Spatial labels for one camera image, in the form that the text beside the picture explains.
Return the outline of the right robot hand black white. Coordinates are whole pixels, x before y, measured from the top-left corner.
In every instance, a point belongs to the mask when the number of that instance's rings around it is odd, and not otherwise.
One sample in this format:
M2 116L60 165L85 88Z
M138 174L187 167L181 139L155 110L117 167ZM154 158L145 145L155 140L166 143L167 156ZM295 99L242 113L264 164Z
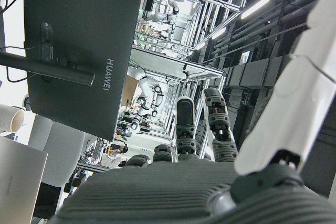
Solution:
M318 0L235 159L184 156L91 176L51 223L335 223L299 175L335 97L335 0Z

